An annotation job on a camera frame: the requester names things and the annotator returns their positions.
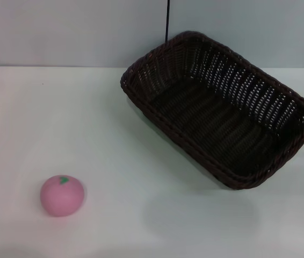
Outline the pink peach toy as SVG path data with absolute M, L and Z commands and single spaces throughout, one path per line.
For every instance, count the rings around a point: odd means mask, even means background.
M 83 184 L 78 179 L 67 175 L 49 178 L 40 190 L 41 205 L 53 217 L 74 214 L 82 206 L 84 198 Z

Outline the dark brown woven basket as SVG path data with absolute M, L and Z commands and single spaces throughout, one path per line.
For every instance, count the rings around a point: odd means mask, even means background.
M 132 103 L 218 181 L 261 185 L 304 145 L 304 98 L 229 47 L 185 31 L 135 61 Z

